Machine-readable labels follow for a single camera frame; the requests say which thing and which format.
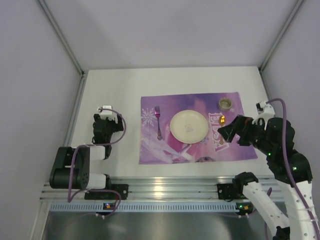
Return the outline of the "purple Elsa placemat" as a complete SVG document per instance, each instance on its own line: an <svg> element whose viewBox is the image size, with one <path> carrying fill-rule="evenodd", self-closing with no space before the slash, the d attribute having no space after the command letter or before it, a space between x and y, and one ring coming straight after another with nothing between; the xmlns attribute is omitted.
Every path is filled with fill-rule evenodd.
<svg viewBox="0 0 320 240"><path fill-rule="evenodd" d="M257 159L252 146L225 142L218 133L243 114L238 92L143 96L139 164Z"/></svg>

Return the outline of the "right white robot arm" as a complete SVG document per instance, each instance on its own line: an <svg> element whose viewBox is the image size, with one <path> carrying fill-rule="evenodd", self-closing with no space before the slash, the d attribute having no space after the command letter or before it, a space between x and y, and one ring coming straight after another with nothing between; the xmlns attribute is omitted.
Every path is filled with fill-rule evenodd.
<svg viewBox="0 0 320 240"><path fill-rule="evenodd" d="M238 135L240 146L253 146L266 155L268 168L282 192L283 213L263 191L252 172L242 172L232 179L263 218L274 240L318 240L320 228L312 197L312 172L307 158L294 149L295 130L289 121L272 117L268 121L238 115L218 133L227 142Z"/></svg>

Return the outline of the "small beige cup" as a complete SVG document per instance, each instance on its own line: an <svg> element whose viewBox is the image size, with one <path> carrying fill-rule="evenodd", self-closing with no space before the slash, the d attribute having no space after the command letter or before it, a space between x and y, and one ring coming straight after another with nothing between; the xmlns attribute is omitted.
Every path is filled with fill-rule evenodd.
<svg viewBox="0 0 320 240"><path fill-rule="evenodd" d="M218 108L223 112L229 111L232 106L233 106L233 102L228 97L223 97L218 102Z"/></svg>

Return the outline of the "gold spoon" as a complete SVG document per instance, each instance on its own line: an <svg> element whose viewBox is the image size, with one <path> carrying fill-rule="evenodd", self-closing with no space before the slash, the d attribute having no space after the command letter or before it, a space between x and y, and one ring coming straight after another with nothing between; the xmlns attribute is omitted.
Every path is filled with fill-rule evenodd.
<svg viewBox="0 0 320 240"><path fill-rule="evenodd" d="M219 125L222 128L226 124L226 117L224 115L221 115L219 117Z"/></svg>

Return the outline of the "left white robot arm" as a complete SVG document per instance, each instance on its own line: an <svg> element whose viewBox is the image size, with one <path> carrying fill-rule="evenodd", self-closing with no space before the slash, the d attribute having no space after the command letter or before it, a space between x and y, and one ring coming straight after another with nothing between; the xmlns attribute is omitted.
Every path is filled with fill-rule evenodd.
<svg viewBox="0 0 320 240"><path fill-rule="evenodd" d="M112 151L112 136L124 132L122 116L93 116L93 137L91 144L80 147L59 147L49 176L49 185L53 189L105 189L108 177L105 174L91 172L91 163L107 160Z"/></svg>

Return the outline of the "iridescent purple fork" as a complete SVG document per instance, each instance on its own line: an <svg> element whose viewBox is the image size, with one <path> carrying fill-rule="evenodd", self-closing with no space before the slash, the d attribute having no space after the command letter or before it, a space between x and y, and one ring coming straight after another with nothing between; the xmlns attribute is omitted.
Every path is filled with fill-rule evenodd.
<svg viewBox="0 0 320 240"><path fill-rule="evenodd" d="M155 116L157 118L157 139L161 141L163 137L162 137L162 132L160 128L160 116L161 116L160 107L155 106L154 110L155 110Z"/></svg>

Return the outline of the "cream round plate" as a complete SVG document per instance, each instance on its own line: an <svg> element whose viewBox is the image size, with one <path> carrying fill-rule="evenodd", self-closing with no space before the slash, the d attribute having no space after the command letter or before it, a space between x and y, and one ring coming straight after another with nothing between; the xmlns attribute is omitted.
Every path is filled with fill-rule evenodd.
<svg viewBox="0 0 320 240"><path fill-rule="evenodd" d="M175 114L170 121L170 132L184 144L196 144L208 134L207 119L194 110L183 110Z"/></svg>

